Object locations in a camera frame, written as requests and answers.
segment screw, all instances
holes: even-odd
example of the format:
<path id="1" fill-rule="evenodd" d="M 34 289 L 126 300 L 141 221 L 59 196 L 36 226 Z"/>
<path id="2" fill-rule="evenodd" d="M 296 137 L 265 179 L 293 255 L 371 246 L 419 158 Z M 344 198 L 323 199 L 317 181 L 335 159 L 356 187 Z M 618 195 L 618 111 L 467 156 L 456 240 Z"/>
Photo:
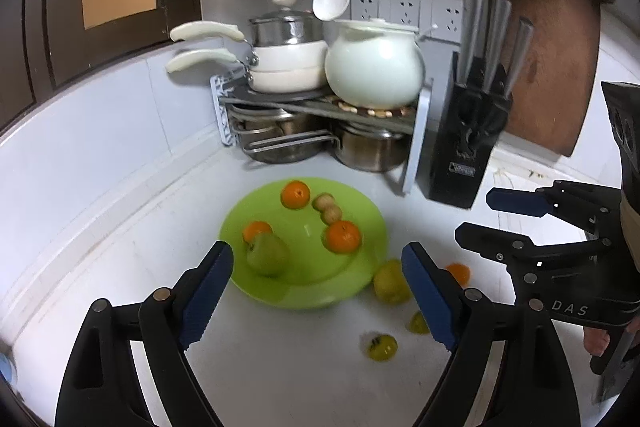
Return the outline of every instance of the screw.
<path id="1" fill-rule="evenodd" d="M 545 309 L 545 305 L 540 299 L 531 299 L 529 301 L 529 308 L 531 308 L 535 312 L 541 312 L 543 309 Z"/>
<path id="2" fill-rule="evenodd" d="M 166 301 L 171 295 L 171 290 L 169 288 L 158 288 L 154 291 L 154 300 L 156 301 Z"/>
<path id="3" fill-rule="evenodd" d="M 470 301 L 477 302 L 482 298 L 482 292 L 475 288 L 467 288 L 465 290 L 465 297 Z"/>
<path id="4" fill-rule="evenodd" d="M 99 313 L 103 311 L 108 306 L 108 304 L 109 304 L 109 301 L 107 299 L 98 299 L 91 305 L 91 309 L 94 312 Z"/>

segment orange fruit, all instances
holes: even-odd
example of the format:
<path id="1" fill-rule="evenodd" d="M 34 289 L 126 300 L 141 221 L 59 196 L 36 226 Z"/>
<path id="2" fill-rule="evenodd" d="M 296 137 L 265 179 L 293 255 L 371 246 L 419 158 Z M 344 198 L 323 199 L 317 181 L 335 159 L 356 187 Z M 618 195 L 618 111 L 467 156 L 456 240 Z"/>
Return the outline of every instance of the orange fruit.
<path id="1" fill-rule="evenodd" d="M 259 233 L 273 233 L 271 229 L 271 225 L 265 221 L 252 221 L 244 230 L 242 230 L 242 238 L 247 242 L 251 243 L 255 236 Z"/>
<path id="2" fill-rule="evenodd" d="M 298 210 L 306 206 L 311 198 L 311 191 L 303 182 L 292 181 L 287 183 L 280 193 L 280 202 L 283 206 Z"/>
<path id="3" fill-rule="evenodd" d="M 336 221 L 324 230 L 324 245 L 334 253 L 351 253 L 358 249 L 362 236 L 351 221 Z"/>
<path id="4" fill-rule="evenodd" d="M 458 281 L 460 286 L 465 287 L 469 284 L 469 279 L 471 279 L 471 270 L 466 264 L 452 263 L 447 266 L 447 270 L 453 278 Z"/>

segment countertop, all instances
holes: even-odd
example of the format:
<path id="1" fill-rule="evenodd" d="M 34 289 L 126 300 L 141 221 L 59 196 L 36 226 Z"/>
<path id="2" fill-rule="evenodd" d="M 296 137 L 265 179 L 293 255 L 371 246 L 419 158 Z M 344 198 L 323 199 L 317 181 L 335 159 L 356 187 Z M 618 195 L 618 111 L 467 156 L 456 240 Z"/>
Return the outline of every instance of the countertop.
<path id="1" fill-rule="evenodd" d="M 533 190 L 551 184 L 552 178 L 533 170 L 492 159 L 470 210 L 427 200 L 417 187 L 405 197 L 396 196 L 399 175 L 399 170 L 354 171 L 326 153 L 297 164 L 267 166 L 239 150 L 220 150 L 123 222 L 52 292 L 15 343 L 18 391 L 34 412 L 53 423 L 66 361 L 91 302 L 101 297 L 112 305 L 142 301 L 155 288 L 174 285 L 207 253 L 236 201 L 274 180 L 322 176 L 357 188 L 385 218 L 390 257 L 399 257 L 408 242 L 419 241 L 440 267 L 455 261 L 470 266 L 470 285 L 499 302 L 513 302 L 510 277 L 503 265 L 458 247 L 454 230 L 460 223 L 525 233 L 539 245 L 584 240 L 578 229 L 552 217 L 513 216 L 486 206 L 484 195 L 491 187 Z M 406 330 L 416 310 L 413 300 L 398 307 L 383 305 L 368 287 L 326 309 L 284 311 L 250 299 L 230 283 L 202 340 L 187 357 L 228 427 L 410 426 L 449 356 L 431 335 Z M 574 375 L 583 425 L 594 425 L 600 416 L 591 404 L 596 377 L 582 348 L 582 328 L 556 327 Z M 377 363 L 364 357 L 362 343 L 372 332 L 396 337 L 399 349 L 392 360 Z M 152 417 L 157 425 L 168 426 L 142 344 L 133 344 Z M 482 418 L 500 349 L 495 343 L 468 425 Z"/>

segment cutting board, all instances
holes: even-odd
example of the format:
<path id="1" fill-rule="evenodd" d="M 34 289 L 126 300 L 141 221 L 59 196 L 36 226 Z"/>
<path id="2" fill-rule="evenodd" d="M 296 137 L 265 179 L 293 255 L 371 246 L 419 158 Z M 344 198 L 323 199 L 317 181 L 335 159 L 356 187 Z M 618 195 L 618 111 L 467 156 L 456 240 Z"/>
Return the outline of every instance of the cutting board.
<path id="1" fill-rule="evenodd" d="M 571 156 L 591 98 L 600 44 L 600 0 L 511 0 L 502 50 L 508 66 L 518 19 L 536 27 L 513 88 L 506 131 Z"/>

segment black knife block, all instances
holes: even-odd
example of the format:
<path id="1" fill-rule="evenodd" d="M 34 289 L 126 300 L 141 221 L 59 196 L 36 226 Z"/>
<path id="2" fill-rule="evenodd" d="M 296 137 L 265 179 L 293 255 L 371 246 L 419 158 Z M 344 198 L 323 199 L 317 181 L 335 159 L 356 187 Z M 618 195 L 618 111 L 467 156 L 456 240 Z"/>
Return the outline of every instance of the black knife block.
<path id="1" fill-rule="evenodd" d="M 466 86 L 456 78 L 458 53 L 451 61 L 452 91 L 431 157 L 429 198 L 471 208 L 489 156 L 509 118 L 513 97 L 503 97 L 506 72 L 498 66 L 489 93 L 482 92 L 484 60 L 475 57 Z"/>

